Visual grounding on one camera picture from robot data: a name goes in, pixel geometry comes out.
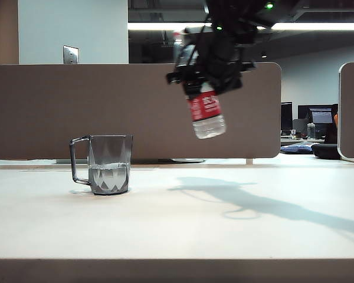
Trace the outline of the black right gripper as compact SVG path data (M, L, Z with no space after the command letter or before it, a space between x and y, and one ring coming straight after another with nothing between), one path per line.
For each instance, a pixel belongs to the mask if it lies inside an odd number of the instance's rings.
M199 95L206 82L217 94L241 88L241 72L254 66L244 62L244 50L254 45L256 35L256 27L200 32L195 42L176 46L176 68L167 73L167 83L182 84L186 95Z

